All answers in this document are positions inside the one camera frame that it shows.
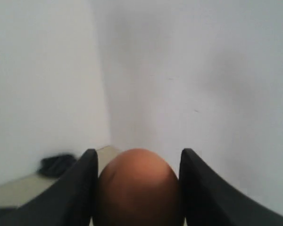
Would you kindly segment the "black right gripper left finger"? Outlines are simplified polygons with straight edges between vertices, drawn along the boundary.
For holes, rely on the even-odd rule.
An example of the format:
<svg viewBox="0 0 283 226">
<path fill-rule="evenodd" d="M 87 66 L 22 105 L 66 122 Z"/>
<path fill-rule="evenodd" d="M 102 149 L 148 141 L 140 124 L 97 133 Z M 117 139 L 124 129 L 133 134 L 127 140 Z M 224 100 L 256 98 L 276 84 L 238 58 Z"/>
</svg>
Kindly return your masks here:
<svg viewBox="0 0 283 226">
<path fill-rule="evenodd" d="M 88 226 L 97 181 L 98 155 L 88 149 L 47 190 L 0 217 L 0 226 Z"/>
</svg>

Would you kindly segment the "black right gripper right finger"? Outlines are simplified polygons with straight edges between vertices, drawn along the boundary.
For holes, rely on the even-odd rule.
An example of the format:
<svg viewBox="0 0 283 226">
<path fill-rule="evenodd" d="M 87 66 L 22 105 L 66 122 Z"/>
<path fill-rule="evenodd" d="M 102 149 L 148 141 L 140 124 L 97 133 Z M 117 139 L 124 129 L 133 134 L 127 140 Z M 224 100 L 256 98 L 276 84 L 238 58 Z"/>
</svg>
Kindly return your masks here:
<svg viewBox="0 0 283 226">
<path fill-rule="evenodd" d="M 190 148 L 181 153 L 180 185 L 189 226 L 283 226 L 283 216 L 235 189 Z"/>
</svg>

